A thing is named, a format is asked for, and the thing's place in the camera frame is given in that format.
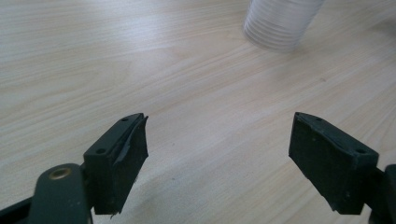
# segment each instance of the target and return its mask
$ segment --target tabletop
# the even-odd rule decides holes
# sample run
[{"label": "tabletop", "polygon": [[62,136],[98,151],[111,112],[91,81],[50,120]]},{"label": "tabletop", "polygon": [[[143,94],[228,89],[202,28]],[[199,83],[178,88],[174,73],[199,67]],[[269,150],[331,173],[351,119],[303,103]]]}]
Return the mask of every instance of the tabletop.
[{"label": "tabletop", "polygon": [[95,223],[367,223],[288,157],[294,112],[396,160],[396,1],[327,0],[291,53],[245,39],[248,0],[0,2],[0,209],[118,119],[148,115],[120,215]]}]

